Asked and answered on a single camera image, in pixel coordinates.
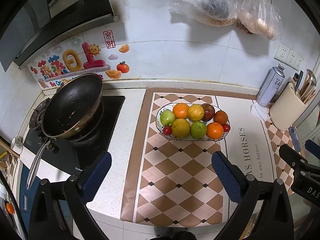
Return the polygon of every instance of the blue gripper pad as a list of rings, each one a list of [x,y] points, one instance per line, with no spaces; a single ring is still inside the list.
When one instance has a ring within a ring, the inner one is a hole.
[[[214,154],[212,154],[212,168],[216,172],[230,200],[239,204],[241,202],[240,185],[225,163],[225,161],[229,161],[226,158],[225,160],[223,160],[220,154],[223,155],[222,152],[215,152]]]
[[[111,163],[111,154],[106,152],[82,186],[82,200],[84,203],[90,202],[94,199],[101,183],[110,170]]]
[[[306,140],[304,143],[304,147],[310,153],[312,153],[315,157],[320,160],[320,146],[311,140]]]

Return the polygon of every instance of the white speckled countertop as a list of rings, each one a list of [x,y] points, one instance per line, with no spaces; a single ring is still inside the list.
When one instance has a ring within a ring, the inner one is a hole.
[[[146,89],[115,89],[103,91],[104,96],[125,96],[125,101],[108,148],[108,152],[110,152],[112,156],[112,166],[94,200],[87,203],[88,208],[103,215],[120,218],[124,182],[145,91]],[[28,130],[29,128],[26,129],[23,139],[25,139]],[[20,155],[20,160],[30,168],[34,157],[35,155],[24,147]],[[50,182],[57,182],[66,180],[70,175],[41,160],[37,176],[40,179],[47,178]]]

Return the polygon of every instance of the black glass cooktop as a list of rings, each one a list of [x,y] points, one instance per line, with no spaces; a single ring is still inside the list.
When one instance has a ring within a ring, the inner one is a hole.
[[[76,146],[64,139],[54,141],[54,151],[45,149],[42,159],[52,166],[70,175],[80,174],[103,150],[108,150],[119,112],[124,102],[124,96],[103,96],[104,113],[99,129],[98,138],[91,145]],[[36,154],[41,145],[38,143],[42,131],[29,130],[23,146]]]

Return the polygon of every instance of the gas stove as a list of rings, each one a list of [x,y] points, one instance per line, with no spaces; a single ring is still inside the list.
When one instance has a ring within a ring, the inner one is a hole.
[[[42,159],[70,175],[79,175],[83,169],[93,163],[101,151],[108,150],[124,99],[124,96],[103,96],[102,105],[99,106],[102,116],[99,114],[95,120],[92,120],[91,127],[88,127],[91,129],[90,136],[81,141],[75,141],[73,138],[69,138],[71,141],[55,140],[44,150]],[[29,122],[29,131],[23,143],[23,146],[34,154],[47,139],[41,130],[41,119],[49,101],[49,99],[44,100],[34,110]]]

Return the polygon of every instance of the spray can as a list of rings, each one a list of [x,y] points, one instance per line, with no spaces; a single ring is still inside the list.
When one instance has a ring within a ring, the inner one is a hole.
[[[269,74],[257,95],[257,102],[260,106],[266,107],[277,92],[284,79],[283,70],[284,67],[281,64],[270,69]]]

